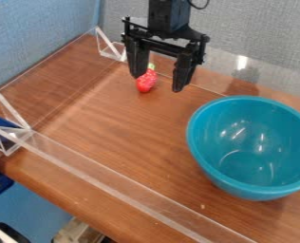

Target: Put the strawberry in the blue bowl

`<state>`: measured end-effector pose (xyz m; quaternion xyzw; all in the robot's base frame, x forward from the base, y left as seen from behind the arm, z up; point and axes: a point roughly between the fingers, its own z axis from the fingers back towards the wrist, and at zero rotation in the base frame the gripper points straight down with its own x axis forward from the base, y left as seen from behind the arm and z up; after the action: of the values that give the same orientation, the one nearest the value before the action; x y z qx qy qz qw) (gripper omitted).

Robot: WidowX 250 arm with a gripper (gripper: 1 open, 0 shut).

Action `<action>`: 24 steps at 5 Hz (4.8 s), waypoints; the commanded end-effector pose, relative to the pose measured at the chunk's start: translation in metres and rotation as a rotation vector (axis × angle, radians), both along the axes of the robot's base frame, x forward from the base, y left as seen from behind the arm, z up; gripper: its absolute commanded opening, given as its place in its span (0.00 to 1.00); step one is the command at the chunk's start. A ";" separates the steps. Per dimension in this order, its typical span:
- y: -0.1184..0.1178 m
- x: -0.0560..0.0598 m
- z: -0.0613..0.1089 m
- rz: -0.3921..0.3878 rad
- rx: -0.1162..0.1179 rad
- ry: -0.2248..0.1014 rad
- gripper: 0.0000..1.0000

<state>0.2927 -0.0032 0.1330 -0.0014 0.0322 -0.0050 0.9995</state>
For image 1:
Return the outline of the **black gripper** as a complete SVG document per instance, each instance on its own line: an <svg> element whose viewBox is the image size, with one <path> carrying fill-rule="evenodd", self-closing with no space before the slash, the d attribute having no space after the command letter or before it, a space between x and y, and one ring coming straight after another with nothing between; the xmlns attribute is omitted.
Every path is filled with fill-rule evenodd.
<svg viewBox="0 0 300 243"><path fill-rule="evenodd" d="M210 37L190 25L190 10L205 9L192 0L149 0L148 18L126 16L122 39L127 52L130 73L134 78L145 74L149 53L156 51L177 58L173 70L174 92L189 85L197 65L204 63Z"/></svg>

